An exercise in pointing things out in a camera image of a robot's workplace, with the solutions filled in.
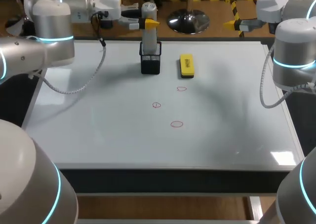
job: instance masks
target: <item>chair leg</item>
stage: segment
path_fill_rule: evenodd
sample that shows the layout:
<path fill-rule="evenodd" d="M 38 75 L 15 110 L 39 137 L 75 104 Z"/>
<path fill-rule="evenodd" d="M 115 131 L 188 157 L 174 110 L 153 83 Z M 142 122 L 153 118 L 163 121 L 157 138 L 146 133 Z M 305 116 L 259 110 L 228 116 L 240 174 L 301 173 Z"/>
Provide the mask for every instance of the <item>chair leg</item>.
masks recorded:
<path fill-rule="evenodd" d="M 208 16 L 200 10 L 193 10 L 193 0 L 187 0 L 187 8 L 171 13 L 167 24 L 172 30 L 183 34 L 197 34 L 209 26 Z"/>

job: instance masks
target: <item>robotic arm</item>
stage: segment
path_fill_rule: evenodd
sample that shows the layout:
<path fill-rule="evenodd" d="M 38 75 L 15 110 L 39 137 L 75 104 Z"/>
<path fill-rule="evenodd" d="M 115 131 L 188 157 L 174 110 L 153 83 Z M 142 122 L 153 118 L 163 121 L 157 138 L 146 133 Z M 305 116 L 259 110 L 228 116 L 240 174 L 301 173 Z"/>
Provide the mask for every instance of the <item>robotic arm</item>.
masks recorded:
<path fill-rule="evenodd" d="M 138 18 L 138 5 L 123 6 L 121 0 L 24 0 L 24 8 L 38 38 L 0 38 L 0 84 L 17 74 L 71 64 L 75 56 L 71 23 L 89 23 L 98 14 L 102 20 L 118 21 L 130 30 L 159 25 Z"/>
<path fill-rule="evenodd" d="M 71 64 L 75 49 L 70 16 L 66 3 L 37 1 L 32 19 L 38 37 L 0 38 L 0 83 L 17 74 Z"/>

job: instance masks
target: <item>gray cable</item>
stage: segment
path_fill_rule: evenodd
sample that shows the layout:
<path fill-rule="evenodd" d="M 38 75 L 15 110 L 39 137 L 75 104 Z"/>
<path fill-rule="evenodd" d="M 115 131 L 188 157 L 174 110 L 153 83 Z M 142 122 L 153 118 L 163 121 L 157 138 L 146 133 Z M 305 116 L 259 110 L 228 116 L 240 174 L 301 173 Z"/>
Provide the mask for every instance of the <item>gray cable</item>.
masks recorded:
<path fill-rule="evenodd" d="M 268 64 L 268 60 L 270 58 L 270 55 L 272 54 L 272 52 L 274 51 L 275 45 L 273 44 L 273 46 L 271 47 L 271 49 L 269 50 L 267 56 L 266 56 L 266 60 L 263 64 L 263 69 L 262 69 L 262 74 L 261 74 L 261 82 L 260 82 L 260 101 L 261 104 L 263 105 L 263 107 L 270 109 L 270 108 L 274 108 L 276 106 L 278 106 L 279 104 L 281 104 L 289 95 L 292 94 L 292 92 L 297 91 L 297 90 L 301 90 L 302 88 L 310 88 L 310 86 L 308 84 L 301 84 L 301 85 L 297 85 L 295 87 L 292 87 L 289 91 L 287 91 L 283 97 L 281 97 L 276 103 L 272 104 L 272 105 L 266 105 L 264 100 L 263 100 L 263 82 L 265 79 L 265 73 L 266 73 L 266 68 L 267 68 L 267 64 Z"/>
<path fill-rule="evenodd" d="M 99 72 L 101 66 L 103 65 L 104 63 L 104 59 L 105 59 L 105 56 L 106 56 L 106 47 L 103 47 L 103 54 L 102 54 L 102 59 L 99 63 L 99 66 L 96 68 L 96 70 L 94 71 L 94 74 L 92 75 L 92 77 L 89 79 L 89 81 L 82 87 L 82 88 L 79 88 L 77 90 L 74 90 L 74 91 L 62 91 L 56 87 L 54 87 L 53 85 L 51 85 L 51 83 L 45 78 L 43 77 L 42 75 L 38 74 L 38 73 L 34 73 L 35 76 L 41 78 L 43 80 L 44 83 L 46 83 L 46 85 L 54 90 L 55 92 L 58 92 L 58 93 L 61 93 L 61 94 L 75 94 L 75 93 L 79 93 L 79 92 L 82 92 L 83 90 L 85 90 L 87 88 L 87 86 L 91 83 L 91 81 L 94 79 L 94 77 L 97 75 L 97 73 Z"/>

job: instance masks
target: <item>black cable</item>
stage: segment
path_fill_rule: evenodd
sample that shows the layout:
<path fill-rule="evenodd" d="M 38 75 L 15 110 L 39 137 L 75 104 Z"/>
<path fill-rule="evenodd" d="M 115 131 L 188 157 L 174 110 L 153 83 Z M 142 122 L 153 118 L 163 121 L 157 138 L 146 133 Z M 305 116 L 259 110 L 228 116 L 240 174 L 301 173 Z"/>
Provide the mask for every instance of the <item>black cable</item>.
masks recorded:
<path fill-rule="evenodd" d="M 98 40 L 100 41 L 100 43 L 101 43 L 101 45 L 103 46 L 103 47 L 105 47 L 106 46 L 106 43 L 105 43 L 105 41 L 103 40 L 103 38 L 101 37 L 101 35 L 100 35 L 100 18 L 101 17 L 107 17 L 109 15 L 109 13 L 108 12 L 106 12 L 106 13 L 103 13 L 103 12 L 101 12 L 101 11 L 99 11 L 99 12 L 96 12 L 96 13 L 94 13 L 94 14 L 92 14 L 92 16 L 91 16 L 91 18 L 90 18 L 90 22 L 91 22 L 91 26 L 92 26 L 92 29 L 93 29 L 93 31 L 94 31 L 94 33 L 97 35 L 97 38 L 98 38 Z M 98 28 L 97 29 L 95 29 L 95 27 L 94 27 L 94 24 L 93 24 L 93 18 L 94 17 L 96 17 L 96 19 L 97 19 L 97 23 L 98 23 Z"/>
<path fill-rule="evenodd" d="M 96 17 L 98 26 L 100 26 L 100 22 L 98 21 L 98 14 L 99 14 L 98 12 L 92 14 L 92 16 L 90 18 L 90 22 L 91 22 L 91 26 L 92 26 L 94 33 L 96 34 L 97 38 L 99 39 L 100 38 L 100 28 L 98 27 L 97 29 L 95 29 L 94 24 L 93 24 L 93 18 Z"/>

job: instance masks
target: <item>metal rod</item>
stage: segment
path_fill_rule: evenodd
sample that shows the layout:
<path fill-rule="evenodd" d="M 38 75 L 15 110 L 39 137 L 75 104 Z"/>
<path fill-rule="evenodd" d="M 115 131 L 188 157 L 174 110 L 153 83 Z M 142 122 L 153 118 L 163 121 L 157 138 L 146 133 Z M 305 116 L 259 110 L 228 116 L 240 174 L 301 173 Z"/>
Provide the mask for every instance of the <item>metal rod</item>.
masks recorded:
<path fill-rule="evenodd" d="M 279 224 L 280 220 L 277 217 L 277 207 L 276 202 L 274 201 L 271 204 L 270 208 L 262 216 L 258 224 Z"/>

